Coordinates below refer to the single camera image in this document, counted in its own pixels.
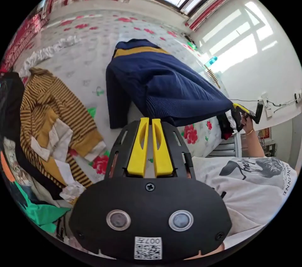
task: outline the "power outlet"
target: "power outlet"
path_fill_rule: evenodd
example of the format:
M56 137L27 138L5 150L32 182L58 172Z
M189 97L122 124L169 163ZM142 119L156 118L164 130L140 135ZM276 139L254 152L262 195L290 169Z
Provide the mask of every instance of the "power outlet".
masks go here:
M273 116L272 105L269 102L267 92L263 92L261 98L262 98L262 101L263 101L263 104L264 104L264 110L266 111L267 118L272 117Z

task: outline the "orange fabric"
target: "orange fabric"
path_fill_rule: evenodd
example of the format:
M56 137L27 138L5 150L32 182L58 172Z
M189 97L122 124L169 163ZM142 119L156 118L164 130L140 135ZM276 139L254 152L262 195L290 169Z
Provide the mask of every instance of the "orange fabric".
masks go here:
M3 168L3 171L4 171L7 179L9 179L10 182L15 182L15 177L13 176L12 172L10 171L9 166L6 163L5 157L2 152L0 153L0 156L1 156L2 168Z

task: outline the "white clothing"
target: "white clothing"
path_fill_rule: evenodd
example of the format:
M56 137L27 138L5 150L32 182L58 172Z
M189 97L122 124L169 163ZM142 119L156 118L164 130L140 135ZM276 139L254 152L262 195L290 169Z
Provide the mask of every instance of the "white clothing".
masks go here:
M290 194L297 173L275 157L193 157L196 179L222 195L232 228L225 249L269 223Z

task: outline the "sunlight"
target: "sunlight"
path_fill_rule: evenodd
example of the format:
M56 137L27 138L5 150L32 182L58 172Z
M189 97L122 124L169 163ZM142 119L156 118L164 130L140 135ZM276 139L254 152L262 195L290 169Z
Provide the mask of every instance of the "sunlight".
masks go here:
M235 18L241 15L240 10L236 10L232 14L230 14L228 17L226 17L224 20L222 20L214 29L212 29L208 34L206 34L202 40L206 43L210 38L212 38L214 35L216 35L220 30L222 30L226 25L228 25L230 22L232 22Z
M239 41L229 50L218 56L218 60L211 66L213 72L225 72L233 65L244 61L258 52L255 37L250 34Z
M257 35L260 41L264 40L265 38L271 36L274 34L272 28L270 27L267 19L263 15L263 13L260 11L260 9L256 6L253 2L248 2L245 4L246 7L248 7L252 12L254 12L265 24L264 27L257 30Z
M221 41L219 41L216 45L214 45L210 49L210 53L214 55L218 51L220 51L222 48L224 48L226 45L231 43L234 39L242 35L244 32L249 30L251 27L248 22L245 22L243 25L239 26L237 29L235 29L233 32L231 32L229 35L224 37Z
M278 42L275 40L272 43L268 44L267 46L265 46L264 48L262 48L262 51L265 51L269 48L272 48L275 44L277 44Z

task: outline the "yellow stripe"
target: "yellow stripe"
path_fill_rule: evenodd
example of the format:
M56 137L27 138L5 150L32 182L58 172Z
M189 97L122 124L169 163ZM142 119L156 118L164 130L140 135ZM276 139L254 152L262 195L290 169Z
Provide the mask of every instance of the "yellow stripe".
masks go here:
M167 51L165 51L163 49L157 49L157 48L153 48L153 47L139 47L139 48L133 48L133 49L128 49L128 50L117 49L116 53L114 55L114 58L119 57L119 56L126 56L126 55L131 55L131 54L136 54L136 53L142 53L142 52L154 52L154 53L163 53L163 54L170 55Z

